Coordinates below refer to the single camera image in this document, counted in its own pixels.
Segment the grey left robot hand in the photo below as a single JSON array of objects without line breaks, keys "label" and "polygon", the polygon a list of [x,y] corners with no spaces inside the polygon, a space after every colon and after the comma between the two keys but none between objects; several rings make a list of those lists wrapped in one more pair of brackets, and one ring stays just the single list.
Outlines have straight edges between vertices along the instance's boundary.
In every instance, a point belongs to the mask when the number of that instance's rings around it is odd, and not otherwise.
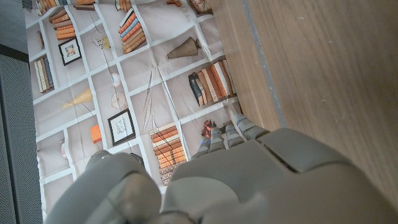
[{"label": "grey left robot hand", "polygon": [[397,210],[338,151],[242,114],[204,138],[162,194],[126,153],[95,153],[47,223],[396,223]]}]

